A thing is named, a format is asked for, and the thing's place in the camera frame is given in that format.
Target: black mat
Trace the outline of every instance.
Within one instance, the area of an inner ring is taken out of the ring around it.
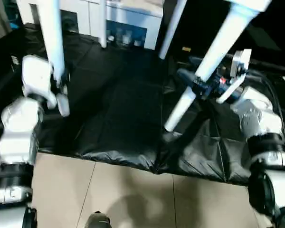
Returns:
[[[40,151],[157,174],[247,183],[249,171],[244,166],[250,156],[228,105],[194,102],[177,126],[182,135],[162,142],[162,126],[185,88],[173,77],[173,61],[160,61],[150,50],[111,45],[102,50],[89,36],[63,36],[71,70],[71,115],[62,118],[57,110],[46,112]],[[21,95],[21,59],[26,54],[45,56],[38,29],[27,26],[0,40],[0,113]],[[285,82],[274,81],[285,98]]]

